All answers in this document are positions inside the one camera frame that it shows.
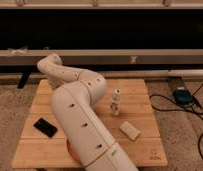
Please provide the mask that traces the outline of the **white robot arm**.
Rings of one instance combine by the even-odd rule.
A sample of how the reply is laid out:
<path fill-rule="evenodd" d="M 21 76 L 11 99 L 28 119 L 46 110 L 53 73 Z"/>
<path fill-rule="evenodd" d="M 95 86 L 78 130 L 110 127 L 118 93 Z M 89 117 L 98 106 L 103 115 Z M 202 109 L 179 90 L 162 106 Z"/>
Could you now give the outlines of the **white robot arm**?
<path fill-rule="evenodd" d="M 57 54 L 37 63 L 55 88 L 51 109 L 86 171 L 139 171 L 92 108 L 107 91 L 106 79 L 88 69 L 67 67 Z"/>

